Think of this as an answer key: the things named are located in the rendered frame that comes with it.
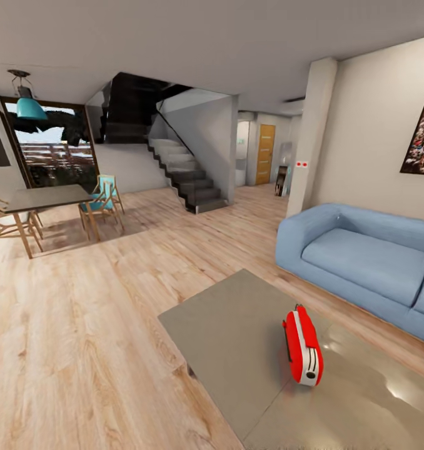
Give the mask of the radio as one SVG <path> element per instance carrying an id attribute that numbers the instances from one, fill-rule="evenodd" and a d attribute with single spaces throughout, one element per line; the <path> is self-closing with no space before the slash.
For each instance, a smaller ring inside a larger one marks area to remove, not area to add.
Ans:
<path id="1" fill-rule="evenodd" d="M 302 304 L 288 313 L 283 327 L 293 378 L 299 384 L 317 386 L 323 374 L 323 358 L 315 327 Z"/>

